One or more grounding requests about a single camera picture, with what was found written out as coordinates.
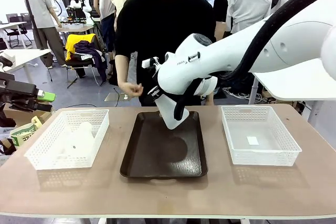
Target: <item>white mesh basket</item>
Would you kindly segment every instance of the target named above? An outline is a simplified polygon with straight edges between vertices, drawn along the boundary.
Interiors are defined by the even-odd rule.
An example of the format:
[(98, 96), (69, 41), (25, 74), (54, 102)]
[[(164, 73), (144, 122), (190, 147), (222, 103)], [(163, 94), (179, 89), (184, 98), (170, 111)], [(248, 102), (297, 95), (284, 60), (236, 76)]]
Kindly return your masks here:
[(222, 114), (235, 165), (292, 166), (302, 152), (270, 106), (222, 106)]
[[(83, 122), (92, 124), (92, 135), (95, 139), (92, 150), (81, 156), (71, 156), (60, 152), (65, 145), (64, 136), (78, 129)], [(91, 167), (108, 126), (109, 110), (63, 111), (31, 146), (25, 156), (36, 170)]]

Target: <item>white paper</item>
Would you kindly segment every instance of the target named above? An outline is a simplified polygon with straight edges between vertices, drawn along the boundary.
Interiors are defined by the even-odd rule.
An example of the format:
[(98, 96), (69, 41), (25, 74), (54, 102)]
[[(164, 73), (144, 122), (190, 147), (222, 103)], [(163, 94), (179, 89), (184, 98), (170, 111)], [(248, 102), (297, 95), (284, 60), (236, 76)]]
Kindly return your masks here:
[(259, 142), (255, 136), (247, 136), (246, 138), (250, 145), (259, 145)]

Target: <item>black t-shirt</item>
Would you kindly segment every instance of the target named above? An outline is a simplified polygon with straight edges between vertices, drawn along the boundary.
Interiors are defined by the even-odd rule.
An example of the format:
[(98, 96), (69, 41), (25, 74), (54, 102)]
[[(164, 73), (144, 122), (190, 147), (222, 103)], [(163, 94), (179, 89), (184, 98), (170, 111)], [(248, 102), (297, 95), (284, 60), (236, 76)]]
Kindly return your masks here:
[[(142, 84), (144, 92), (139, 98), (142, 105), (144, 97), (157, 84), (147, 69), (141, 67), (142, 61), (158, 57), (164, 63), (167, 52), (175, 53), (179, 45), (192, 33), (202, 34), (215, 42), (215, 15), (206, 0), (127, 0), (117, 21), (115, 38), (116, 54), (130, 57), (138, 52), (136, 75), (137, 83)], [(194, 97), (188, 105), (200, 104)]]

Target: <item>green part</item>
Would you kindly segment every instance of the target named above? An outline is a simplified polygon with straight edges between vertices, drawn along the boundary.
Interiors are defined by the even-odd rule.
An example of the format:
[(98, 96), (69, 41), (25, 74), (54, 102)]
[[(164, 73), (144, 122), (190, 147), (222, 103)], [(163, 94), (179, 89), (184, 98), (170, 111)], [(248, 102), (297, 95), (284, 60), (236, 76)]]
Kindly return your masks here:
[(38, 100), (45, 102), (53, 102), (56, 98), (56, 95), (49, 92), (44, 92), (44, 97), (39, 97)]

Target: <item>dark tray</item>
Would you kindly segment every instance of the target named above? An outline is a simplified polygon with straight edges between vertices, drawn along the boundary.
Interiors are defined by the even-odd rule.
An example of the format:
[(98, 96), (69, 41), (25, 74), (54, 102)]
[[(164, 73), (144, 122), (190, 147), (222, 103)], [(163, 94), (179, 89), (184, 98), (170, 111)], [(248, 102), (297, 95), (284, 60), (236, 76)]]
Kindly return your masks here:
[(197, 112), (169, 130), (159, 112), (139, 113), (120, 173), (128, 178), (195, 178), (207, 174), (200, 117)]

